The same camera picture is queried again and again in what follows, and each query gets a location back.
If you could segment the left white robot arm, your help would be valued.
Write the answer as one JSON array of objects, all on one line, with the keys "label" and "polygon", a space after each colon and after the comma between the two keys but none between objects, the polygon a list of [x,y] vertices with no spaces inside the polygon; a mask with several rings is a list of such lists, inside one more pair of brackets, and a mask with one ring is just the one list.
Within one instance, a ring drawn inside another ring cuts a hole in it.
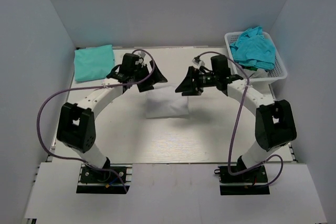
[{"label": "left white robot arm", "polygon": [[132,86],[139,92],[152,90],[156,83],[166,83],[154,59],[149,63],[132,53],[124,54],[122,62],[111,69],[100,86],[77,103],[65,103],[61,107],[56,139],[75,151],[80,160],[93,168],[93,176],[101,182],[110,178],[109,159],[97,145],[95,120],[116,98]]}]

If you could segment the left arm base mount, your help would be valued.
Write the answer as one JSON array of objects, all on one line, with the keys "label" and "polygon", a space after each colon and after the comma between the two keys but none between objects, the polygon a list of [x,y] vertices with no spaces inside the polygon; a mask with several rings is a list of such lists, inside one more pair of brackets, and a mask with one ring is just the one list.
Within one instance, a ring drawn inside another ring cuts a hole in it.
[{"label": "left arm base mount", "polygon": [[[132,166],[131,165],[111,165],[128,190],[131,185]],[[77,194],[104,194],[104,195],[123,195],[127,192],[123,184],[115,173],[101,172],[82,165],[77,183]]]}]

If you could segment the white t shirt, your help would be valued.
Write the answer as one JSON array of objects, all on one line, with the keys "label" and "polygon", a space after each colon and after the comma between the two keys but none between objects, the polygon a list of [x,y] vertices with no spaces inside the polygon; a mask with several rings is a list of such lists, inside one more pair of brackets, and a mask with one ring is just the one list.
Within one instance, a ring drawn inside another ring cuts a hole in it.
[{"label": "white t shirt", "polygon": [[189,115],[188,97],[176,93],[175,83],[161,83],[146,92],[147,119],[180,118]]}]

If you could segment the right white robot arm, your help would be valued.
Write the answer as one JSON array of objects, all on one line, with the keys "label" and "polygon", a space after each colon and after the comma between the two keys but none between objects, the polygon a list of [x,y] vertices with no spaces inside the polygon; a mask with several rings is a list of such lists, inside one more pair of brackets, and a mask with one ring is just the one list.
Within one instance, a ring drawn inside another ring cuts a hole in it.
[{"label": "right white robot arm", "polygon": [[229,98],[240,103],[229,146],[228,161],[232,160],[234,139],[241,111],[248,109],[255,117],[255,141],[248,151],[239,157],[235,170],[229,174],[241,180],[250,181],[256,169],[275,156],[275,151],[297,137],[291,105],[287,100],[274,100],[264,96],[250,84],[245,73],[232,74],[228,64],[232,59],[218,52],[212,52],[211,69],[204,66],[200,56],[193,60],[186,77],[175,89],[183,96],[199,96],[204,88],[215,87]]}]

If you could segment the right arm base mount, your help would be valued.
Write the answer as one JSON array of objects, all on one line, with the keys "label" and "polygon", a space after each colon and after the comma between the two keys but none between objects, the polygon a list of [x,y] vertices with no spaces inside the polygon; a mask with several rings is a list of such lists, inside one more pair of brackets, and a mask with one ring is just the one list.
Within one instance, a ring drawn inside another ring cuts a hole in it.
[{"label": "right arm base mount", "polygon": [[264,166],[252,171],[231,175],[228,166],[219,166],[214,170],[219,177],[221,196],[269,195],[268,177]]}]

